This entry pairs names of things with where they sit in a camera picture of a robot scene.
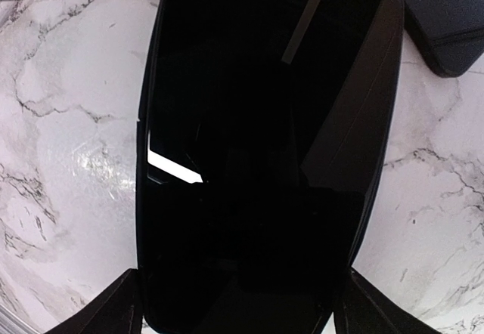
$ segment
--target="black device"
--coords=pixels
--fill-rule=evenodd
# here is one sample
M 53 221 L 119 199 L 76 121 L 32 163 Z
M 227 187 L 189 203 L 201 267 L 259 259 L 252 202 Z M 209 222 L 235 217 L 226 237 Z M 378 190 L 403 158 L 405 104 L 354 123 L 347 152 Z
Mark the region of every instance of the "black device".
M 402 0 L 161 0 L 138 121 L 138 269 L 49 331 L 435 333 L 351 269 Z
M 405 3 L 405 27 L 437 75 L 460 76 L 484 52 L 484 0 Z

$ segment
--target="white marble surface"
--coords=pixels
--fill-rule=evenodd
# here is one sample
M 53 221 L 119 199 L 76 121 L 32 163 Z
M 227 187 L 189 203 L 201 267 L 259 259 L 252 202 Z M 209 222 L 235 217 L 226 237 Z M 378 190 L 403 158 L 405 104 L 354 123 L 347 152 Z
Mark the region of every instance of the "white marble surface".
M 484 333 L 484 57 L 440 79 L 408 37 L 355 268 L 445 334 Z
M 135 122 L 157 2 L 0 2 L 0 305 L 40 332 L 136 265 Z M 440 79 L 405 37 L 355 263 L 445 334 L 484 333 L 483 90 L 484 58 Z
M 135 129 L 158 1 L 0 3 L 0 304 L 40 332 L 136 266 Z

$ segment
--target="marble countertop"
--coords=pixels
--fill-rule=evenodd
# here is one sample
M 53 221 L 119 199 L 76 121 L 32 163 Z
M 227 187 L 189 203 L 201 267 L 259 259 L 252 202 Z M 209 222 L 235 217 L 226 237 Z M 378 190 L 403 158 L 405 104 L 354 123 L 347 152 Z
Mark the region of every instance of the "marble countertop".
M 136 266 L 135 128 L 158 1 L 0 2 L 0 305 L 38 332 Z M 439 331 L 484 333 L 484 58 L 440 79 L 405 36 L 399 81 L 355 268 Z

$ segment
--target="glossy black surface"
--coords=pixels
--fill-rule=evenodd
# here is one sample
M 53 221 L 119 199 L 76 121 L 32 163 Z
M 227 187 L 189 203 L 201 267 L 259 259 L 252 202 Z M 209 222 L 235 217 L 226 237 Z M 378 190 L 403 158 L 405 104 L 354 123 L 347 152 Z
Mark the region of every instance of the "glossy black surface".
M 138 254 L 154 329 L 310 333 L 329 316 L 364 192 L 310 183 L 300 166 L 381 0 L 321 0 L 287 65 L 306 1 L 163 2 L 141 133 L 203 183 L 138 170 Z

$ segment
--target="black smartphone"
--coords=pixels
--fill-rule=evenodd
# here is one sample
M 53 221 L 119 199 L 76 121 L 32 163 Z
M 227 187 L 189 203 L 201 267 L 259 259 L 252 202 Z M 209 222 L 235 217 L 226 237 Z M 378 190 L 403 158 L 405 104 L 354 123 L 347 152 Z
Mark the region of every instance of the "black smartphone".
M 324 326 L 373 204 L 402 23 L 401 0 L 161 1 L 136 199 L 155 330 Z
M 460 76 L 484 52 L 484 0 L 405 3 L 405 28 L 437 75 Z

